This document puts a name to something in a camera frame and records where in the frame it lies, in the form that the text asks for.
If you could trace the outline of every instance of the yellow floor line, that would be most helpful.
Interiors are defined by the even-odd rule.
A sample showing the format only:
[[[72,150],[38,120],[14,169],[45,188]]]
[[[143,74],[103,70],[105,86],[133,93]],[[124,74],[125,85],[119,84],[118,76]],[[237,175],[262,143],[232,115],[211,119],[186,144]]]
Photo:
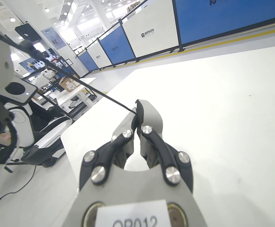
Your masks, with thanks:
[[[153,61],[153,60],[166,58],[166,57],[170,57],[170,56],[174,56],[174,55],[178,55],[178,54],[185,54],[185,53],[188,53],[188,52],[202,50],[202,49],[206,49],[206,48],[210,48],[210,47],[221,46],[221,45],[228,44],[228,43],[235,43],[235,42],[239,42],[239,41],[242,41],[242,40],[252,39],[252,38],[256,38],[256,37],[260,37],[260,36],[264,36],[264,35],[269,35],[269,34],[273,34],[273,33],[275,33],[275,30],[266,31],[266,32],[262,32],[262,33],[258,33],[258,34],[254,34],[254,35],[245,36],[245,37],[240,37],[240,38],[236,38],[236,39],[232,39],[232,40],[227,40],[227,41],[223,41],[223,42],[219,42],[219,43],[214,43],[214,44],[206,45],[206,46],[203,46],[203,47],[192,48],[192,49],[185,50],[185,51],[179,52],[179,53],[176,52],[176,53],[171,53],[171,54],[167,54],[167,55],[163,55],[163,56],[159,56],[159,57],[154,57],[154,58],[150,58],[150,59],[144,59],[144,60],[141,60],[139,62],[128,63],[126,65],[119,65],[119,66],[116,66],[115,68],[103,69],[100,72],[108,71],[108,70],[114,70],[114,69],[117,69],[117,68],[122,68],[122,67],[129,66],[129,65],[144,63],[144,62],[147,62],[147,61]]]

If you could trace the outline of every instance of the white wall panel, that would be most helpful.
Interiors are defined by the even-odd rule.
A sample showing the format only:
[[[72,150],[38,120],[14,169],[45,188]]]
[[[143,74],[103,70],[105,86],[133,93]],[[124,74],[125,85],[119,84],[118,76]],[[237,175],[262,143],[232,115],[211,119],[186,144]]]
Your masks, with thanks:
[[[126,21],[123,28],[136,57],[178,45],[172,1],[151,2]]]
[[[112,64],[99,43],[89,47],[87,51],[98,68],[103,68]]]

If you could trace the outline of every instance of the blue wall panel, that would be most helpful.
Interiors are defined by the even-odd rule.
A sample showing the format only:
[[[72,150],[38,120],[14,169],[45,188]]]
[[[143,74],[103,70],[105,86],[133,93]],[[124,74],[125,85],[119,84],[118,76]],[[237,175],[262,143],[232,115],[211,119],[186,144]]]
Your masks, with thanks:
[[[182,44],[275,18],[275,0],[176,0]]]
[[[79,60],[82,62],[82,64],[87,68],[89,71],[97,70],[98,67],[89,55],[87,51],[85,51],[83,54],[78,56]]]
[[[102,39],[100,43],[113,64],[134,59],[134,54],[121,26]]]

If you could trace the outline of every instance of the joyson logo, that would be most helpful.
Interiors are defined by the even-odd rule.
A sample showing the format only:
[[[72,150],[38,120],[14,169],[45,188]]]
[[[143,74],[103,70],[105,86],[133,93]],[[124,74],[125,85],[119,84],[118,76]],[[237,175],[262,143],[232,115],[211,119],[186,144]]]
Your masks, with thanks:
[[[148,30],[144,33],[141,33],[141,37],[142,38],[147,38],[147,37],[149,37],[150,35],[153,35],[153,34],[154,34],[154,29],[152,28],[152,29],[150,29],[150,30]]]

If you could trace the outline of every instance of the label sticker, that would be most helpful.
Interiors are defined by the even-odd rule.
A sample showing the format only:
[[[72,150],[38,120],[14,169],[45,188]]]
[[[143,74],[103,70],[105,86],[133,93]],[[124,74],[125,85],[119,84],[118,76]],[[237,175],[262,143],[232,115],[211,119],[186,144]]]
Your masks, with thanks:
[[[69,89],[69,90],[73,90],[76,88],[76,86],[74,85],[74,83],[69,83],[69,85],[66,85],[66,87]]]
[[[80,85],[80,83],[76,82],[75,80],[73,80],[73,83],[75,84],[75,86]]]
[[[165,200],[100,207],[95,227],[171,227]]]

